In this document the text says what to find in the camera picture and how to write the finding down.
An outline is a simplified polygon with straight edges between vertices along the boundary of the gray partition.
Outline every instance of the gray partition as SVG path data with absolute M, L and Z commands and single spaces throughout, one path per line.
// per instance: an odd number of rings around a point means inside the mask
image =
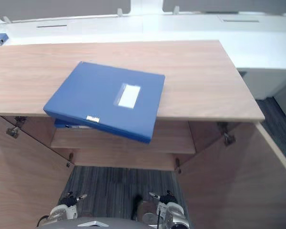
M 180 11 L 286 13 L 286 0 L 163 0 L 164 12 L 172 12 L 175 6 Z
M 11 21 L 130 12 L 131 0 L 0 0 L 0 16 Z

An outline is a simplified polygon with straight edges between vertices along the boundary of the wood grain surface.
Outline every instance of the wood grain surface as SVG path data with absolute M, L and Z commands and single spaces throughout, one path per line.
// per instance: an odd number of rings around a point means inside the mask
M 76 166 L 141 168 L 174 171 L 173 154 L 136 153 L 122 151 L 103 151 L 78 149 L 74 151 Z
M 0 115 L 45 116 L 43 106 L 80 61 L 164 74 L 159 118 L 264 119 L 219 41 L 1 46 Z
M 194 154 L 195 147 L 186 121 L 156 121 L 150 144 L 96 129 L 57 128 L 53 148 L 89 148 L 106 153 Z
M 178 181 L 197 229 L 286 228 L 286 158 L 264 128 L 240 124 L 181 166 Z
M 4 116 L 3 118 L 14 125 L 16 124 L 15 116 Z M 56 130 L 54 121 L 55 119 L 51 117 L 27 117 L 21 130 L 45 146 L 51 147 L 51 141 Z M 66 148 L 52 148 L 52 150 L 65 159 L 69 159 L 69 154 L 72 152 L 72 149 Z
M 0 228 L 32 229 L 56 206 L 73 165 L 0 117 Z

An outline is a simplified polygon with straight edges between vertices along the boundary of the gray carpet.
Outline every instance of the gray carpet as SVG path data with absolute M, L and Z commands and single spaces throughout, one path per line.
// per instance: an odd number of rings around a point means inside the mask
M 174 172 L 111 167 L 76 166 L 64 189 L 75 196 L 88 194 L 77 204 L 79 216 L 117 217 L 130 219 L 136 195 L 149 200 L 149 191 L 166 195 L 170 190 L 184 208 L 185 202 Z
M 257 103 L 265 115 L 263 127 L 286 157 L 286 116 L 284 112 L 274 98 L 257 100 Z

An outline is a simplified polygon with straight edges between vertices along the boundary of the white label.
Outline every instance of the white label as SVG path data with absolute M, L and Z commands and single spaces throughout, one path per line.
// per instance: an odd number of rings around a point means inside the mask
M 87 115 L 86 119 L 89 120 L 89 121 L 95 122 L 95 123 L 98 123 L 100 121 L 100 118 L 92 117 L 92 116 L 89 116 L 89 115 Z
M 140 89 L 139 86 L 126 84 L 118 105 L 133 109 Z

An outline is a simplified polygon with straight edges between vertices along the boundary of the metal bracket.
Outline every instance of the metal bracket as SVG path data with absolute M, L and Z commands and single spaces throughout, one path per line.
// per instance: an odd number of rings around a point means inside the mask
M 4 20 L 7 24 L 11 24 L 11 23 L 12 23 L 7 16 L 3 16 L 3 20 Z
M 228 123 L 227 122 L 218 122 L 217 126 L 220 132 L 222 133 L 222 135 L 224 136 L 224 143 L 226 146 L 229 146 L 233 144 L 234 142 L 236 142 L 235 136 L 228 134 Z
M 175 162 L 176 162 L 176 170 L 177 170 L 178 174 L 181 174 L 179 158 L 176 158 Z
M 74 154 L 73 153 L 70 153 L 69 154 L 69 160 L 68 160 L 68 162 L 67 162 L 67 164 L 66 164 L 66 167 L 70 167 L 70 165 L 71 165 L 71 162 L 72 162 L 72 159 L 73 159 L 73 156 L 74 156 Z
M 122 17 L 123 16 L 123 10 L 121 8 L 118 8 L 116 14 L 119 16 L 119 17 Z
M 8 128 L 6 130 L 6 134 L 8 134 L 9 136 L 12 136 L 13 138 L 17 138 L 19 136 L 18 130 L 21 129 L 21 127 L 23 126 L 23 124 L 25 123 L 26 120 L 27 120 L 27 117 L 16 116 L 14 118 L 14 121 L 16 122 L 15 127 Z
M 179 14 L 179 10 L 180 10 L 180 7 L 179 6 L 175 6 L 174 10 L 173 10 L 173 15 L 178 15 Z

